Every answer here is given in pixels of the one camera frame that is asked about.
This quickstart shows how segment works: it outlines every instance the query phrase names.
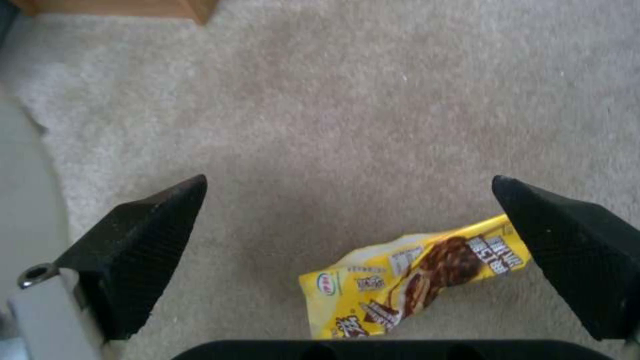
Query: logo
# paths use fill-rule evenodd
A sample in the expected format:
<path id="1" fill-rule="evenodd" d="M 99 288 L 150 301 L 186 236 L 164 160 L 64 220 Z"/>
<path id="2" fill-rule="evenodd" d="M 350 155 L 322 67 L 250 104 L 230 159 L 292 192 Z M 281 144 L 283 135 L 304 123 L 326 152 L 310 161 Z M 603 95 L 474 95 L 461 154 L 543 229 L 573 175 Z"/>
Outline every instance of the logo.
<path id="1" fill-rule="evenodd" d="M 351 315 L 345 318 L 335 318 L 335 325 L 344 334 L 343 338 L 359 338 L 369 336 L 369 332 L 362 328 L 358 317 Z"/>
<path id="2" fill-rule="evenodd" d="M 326 272 L 320 273 L 317 280 L 318 290 L 326 296 L 335 294 L 335 281 L 330 274 Z"/>
<path id="3" fill-rule="evenodd" d="M 377 275 L 356 279 L 356 283 L 360 291 L 379 290 L 385 287 L 384 279 Z"/>

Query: carpet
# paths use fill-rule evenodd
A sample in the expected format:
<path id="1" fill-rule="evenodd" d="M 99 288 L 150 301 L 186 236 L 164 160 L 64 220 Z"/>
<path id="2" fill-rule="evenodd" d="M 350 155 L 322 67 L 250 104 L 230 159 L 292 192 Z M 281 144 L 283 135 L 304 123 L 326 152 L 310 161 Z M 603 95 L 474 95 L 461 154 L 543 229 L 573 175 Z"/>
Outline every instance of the carpet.
<path id="1" fill-rule="evenodd" d="M 635 0 L 221 0 L 188 20 L 19 17 L 0 81 L 48 132 L 70 230 L 195 174 L 191 241 L 126 359 L 309 335 L 297 276 L 500 213 L 495 174 L 640 227 Z M 616 356 L 524 271 L 386 339 L 544 338 Z"/>

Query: yellow wrapper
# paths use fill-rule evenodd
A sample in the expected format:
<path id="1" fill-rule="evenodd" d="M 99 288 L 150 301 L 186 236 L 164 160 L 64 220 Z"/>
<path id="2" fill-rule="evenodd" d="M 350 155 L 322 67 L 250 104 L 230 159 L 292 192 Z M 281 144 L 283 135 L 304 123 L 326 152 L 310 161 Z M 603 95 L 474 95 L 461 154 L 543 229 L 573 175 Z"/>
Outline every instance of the yellow wrapper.
<path id="1" fill-rule="evenodd" d="M 506 215 L 357 249 L 300 276 L 315 339 L 385 334 L 450 286 L 523 268 L 531 254 Z"/>

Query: textured surface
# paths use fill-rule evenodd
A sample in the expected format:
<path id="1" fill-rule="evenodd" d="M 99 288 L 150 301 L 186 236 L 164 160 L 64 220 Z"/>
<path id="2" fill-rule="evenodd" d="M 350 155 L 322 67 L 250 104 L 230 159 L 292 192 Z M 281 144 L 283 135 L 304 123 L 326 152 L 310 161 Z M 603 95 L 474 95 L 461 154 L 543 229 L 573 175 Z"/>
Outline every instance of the textured surface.
<path id="1" fill-rule="evenodd" d="M 205 173 L 164 296 L 125 349 L 305 338 L 297 276 L 500 212 L 494 174 L 640 226 L 636 0 L 223 0 L 188 20 L 20 18 L 0 79 L 49 128 L 77 238 Z M 451 289 L 389 338 L 589 339 L 535 266 Z"/>

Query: black rubber pad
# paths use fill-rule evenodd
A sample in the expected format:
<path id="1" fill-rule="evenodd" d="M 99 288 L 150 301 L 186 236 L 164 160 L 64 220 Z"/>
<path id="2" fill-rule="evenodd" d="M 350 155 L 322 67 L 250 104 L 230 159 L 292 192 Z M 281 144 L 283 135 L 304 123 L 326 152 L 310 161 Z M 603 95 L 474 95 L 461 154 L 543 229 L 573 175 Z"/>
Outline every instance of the black rubber pad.
<path id="1" fill-rule="evenodd" d="M 626 338 L 640 316 L 640 232 L 600 205 L 516 179 L 495 177 L 493 193 L 590 335 Z"/>
<path id="2" fill-rule="evenodd" d="M 207 191 L 203 175 L 121 204 L 56 260 L 80 282 L 109 340 L 142 327 L 178 265 Z"/>

